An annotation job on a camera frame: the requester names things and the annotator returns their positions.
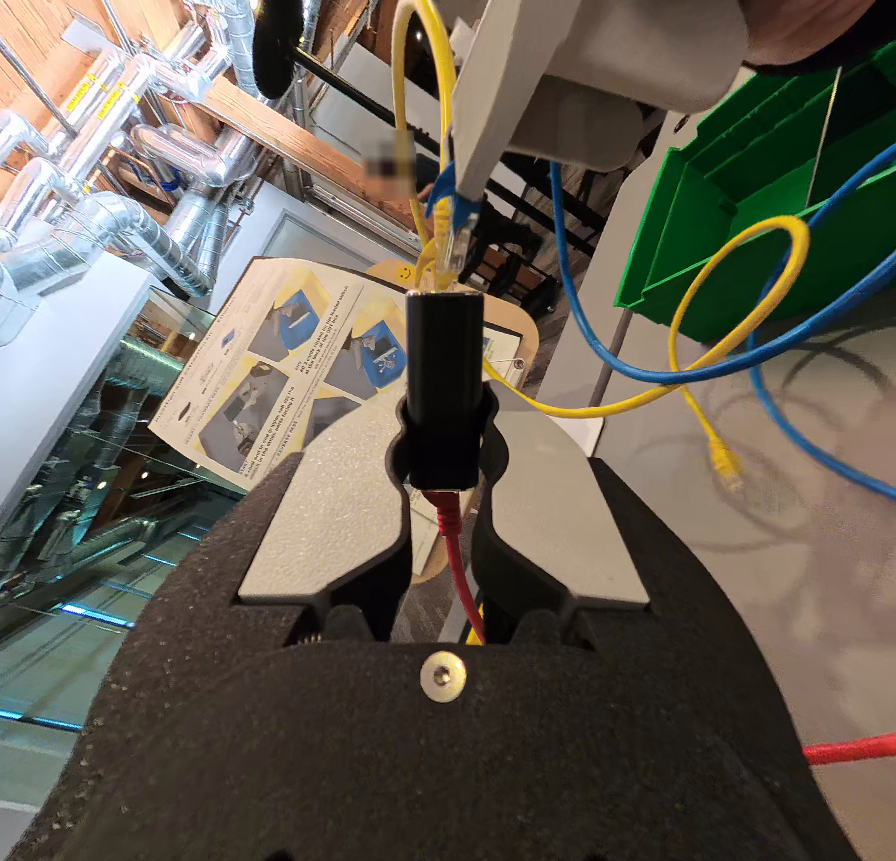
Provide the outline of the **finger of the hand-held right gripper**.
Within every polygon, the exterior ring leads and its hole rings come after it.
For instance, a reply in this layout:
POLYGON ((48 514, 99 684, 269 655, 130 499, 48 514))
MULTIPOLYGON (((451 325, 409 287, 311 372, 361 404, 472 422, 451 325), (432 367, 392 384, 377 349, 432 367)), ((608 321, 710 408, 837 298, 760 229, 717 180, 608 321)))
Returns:
POLYGON ((479 198, 581 0, 488 0, 453 93, 455 188, 479 198))

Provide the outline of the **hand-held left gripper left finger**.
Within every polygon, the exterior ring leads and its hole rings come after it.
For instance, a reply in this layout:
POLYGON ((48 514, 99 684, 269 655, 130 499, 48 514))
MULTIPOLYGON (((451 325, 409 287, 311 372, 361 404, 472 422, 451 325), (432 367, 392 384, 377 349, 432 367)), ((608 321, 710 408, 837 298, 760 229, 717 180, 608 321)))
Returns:
POLYGON ((390 387, 307 445, 238 589, 244 604, 327 604, 392 561, 409 583, 409 495, 394 463, 404 399, 390 387))

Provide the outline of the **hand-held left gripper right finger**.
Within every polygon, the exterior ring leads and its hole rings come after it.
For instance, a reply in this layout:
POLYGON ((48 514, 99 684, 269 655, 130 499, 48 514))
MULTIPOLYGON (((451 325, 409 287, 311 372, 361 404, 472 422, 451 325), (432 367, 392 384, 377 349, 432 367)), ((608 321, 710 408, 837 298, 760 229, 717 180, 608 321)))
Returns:
POLYGON ((648 593, 588 458, 495 379, 479 452, 472 571, 502 610, 642 610, 648 593))

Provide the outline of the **black ethernet coupler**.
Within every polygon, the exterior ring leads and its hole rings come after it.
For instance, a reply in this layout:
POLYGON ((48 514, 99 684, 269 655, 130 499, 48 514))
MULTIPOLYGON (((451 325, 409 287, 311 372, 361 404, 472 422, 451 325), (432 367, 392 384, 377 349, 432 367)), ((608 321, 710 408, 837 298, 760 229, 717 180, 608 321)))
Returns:
POLYGON ((478 480, 483 431, 484 298, 476 292, 407 297, 409 482, 464 491, 478 480))

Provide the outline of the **person's right hand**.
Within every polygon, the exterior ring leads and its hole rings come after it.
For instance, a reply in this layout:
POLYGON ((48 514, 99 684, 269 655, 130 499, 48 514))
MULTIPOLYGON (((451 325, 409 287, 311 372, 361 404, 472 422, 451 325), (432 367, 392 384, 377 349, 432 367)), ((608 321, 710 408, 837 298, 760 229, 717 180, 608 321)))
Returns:
POLYGON ((748 33, 744 64, 802 76, 851 67, 895 38, 895 0, 738 0, 748 33))

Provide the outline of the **printed instruction sheet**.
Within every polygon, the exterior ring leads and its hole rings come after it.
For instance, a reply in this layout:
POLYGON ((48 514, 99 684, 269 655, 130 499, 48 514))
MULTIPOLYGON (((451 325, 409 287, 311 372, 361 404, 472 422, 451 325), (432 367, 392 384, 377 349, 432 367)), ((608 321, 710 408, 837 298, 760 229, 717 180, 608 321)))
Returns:
POLYGON ((343 416, 404 387, 406 291, 332 264, 257 258, 151 419, 151 433, 242 490, 343 416))

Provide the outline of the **wooden board with smiley sticker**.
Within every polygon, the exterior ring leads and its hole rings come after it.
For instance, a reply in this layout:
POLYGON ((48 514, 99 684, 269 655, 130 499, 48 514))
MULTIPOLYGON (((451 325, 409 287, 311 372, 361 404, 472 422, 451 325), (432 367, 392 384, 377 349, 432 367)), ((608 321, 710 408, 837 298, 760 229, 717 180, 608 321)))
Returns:
MULTIPOLYGON (((414 288, 414 266, 405 261, 387 260, 373 264, 366 269, 364 274, 405 292, 414 288)), ((518 358, 522 360, 520 367, 513 363, 499 364, 497 362, 498 355, 489 360, 497 369, 504 367, 503 377, 515 388, 521 390, 527 377, 531 374, 535 355, 539 349, 539 332, 535 321, 521 307, 506 300, 489 295, 485 295, 484 298, 485 322, 494 329, 500 328, 518 333, 521 337, 518 346, 518 358)))

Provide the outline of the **green plastic bin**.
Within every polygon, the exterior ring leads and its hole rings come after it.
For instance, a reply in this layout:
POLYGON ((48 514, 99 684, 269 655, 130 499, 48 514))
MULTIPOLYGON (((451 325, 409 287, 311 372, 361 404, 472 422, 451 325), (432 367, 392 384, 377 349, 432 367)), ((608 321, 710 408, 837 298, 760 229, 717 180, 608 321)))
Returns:
MULTIPOLYGON (((812 173, 835 72, 753 76, 710 111, 686 146, 666 152, 616 296, 669 325, 706 261, 732 237, 779 215, 808 221, 848 178, 895 140, 895 43, 845 70, 812 173)), ((756 305, 789 237, 774 231, 735 250, 689 306, 680 333, 710 342, 756 305)), ((811 251, 771 321, 812 315, 895 247, 893 165, 856 191, 818 229, 811 251)))

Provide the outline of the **black round brush on pole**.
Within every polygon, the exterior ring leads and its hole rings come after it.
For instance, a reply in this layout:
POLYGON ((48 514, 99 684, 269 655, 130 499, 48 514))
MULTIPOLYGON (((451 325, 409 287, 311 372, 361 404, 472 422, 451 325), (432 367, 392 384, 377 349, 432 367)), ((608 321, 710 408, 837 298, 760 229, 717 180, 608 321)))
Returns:
POLYGON ((266 99, 281 99, 297 69, 317 77, 383 123, 395 127, 394 114, 328 69, 312 54, 323 0, 262 0, 252 37, 253 80, 266 99))

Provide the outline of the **glass railing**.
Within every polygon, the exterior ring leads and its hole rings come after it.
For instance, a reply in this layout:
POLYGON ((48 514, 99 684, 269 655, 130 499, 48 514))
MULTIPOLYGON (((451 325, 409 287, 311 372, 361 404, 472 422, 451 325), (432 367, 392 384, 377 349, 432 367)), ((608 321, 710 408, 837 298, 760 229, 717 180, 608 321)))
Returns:
POLYGON ((2 729, 77 734, 152 595, 242 497, 150 430, 213 318, 150 289, 5 514, 2 729))

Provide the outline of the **silver ventilation ducts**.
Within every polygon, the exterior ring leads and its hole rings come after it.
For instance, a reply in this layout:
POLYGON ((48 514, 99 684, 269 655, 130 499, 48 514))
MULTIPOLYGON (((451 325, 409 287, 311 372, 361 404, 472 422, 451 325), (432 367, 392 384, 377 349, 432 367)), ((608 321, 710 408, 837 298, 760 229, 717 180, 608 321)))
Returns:
POLYGON ((140 106, 152 94, 202 103, 212 80, 230 70, 239 89, 254 92, 251 101, 269 108, 274 96, 251 73, 258 0, 182 1, 192 19, 171 44, 159 50, 146 41, 133 55, 75 16, 69 32, 84 32, 98 56, 65 111, 56 112, 54 134, 2 111, 2 164, 17 146, 33 153, 2 200, 2 346, 108 247, 137 256, 187 297, 202 298, 215 285, 230 192, 250 176, 261 146, 232 127, 214 144, 174 124, 153 128, 140 106), (176 194, 185 181, 172 228, 129 196, 91 186, 107 153, 131 147, 138 164, 160 168, 164 192, 176 194))

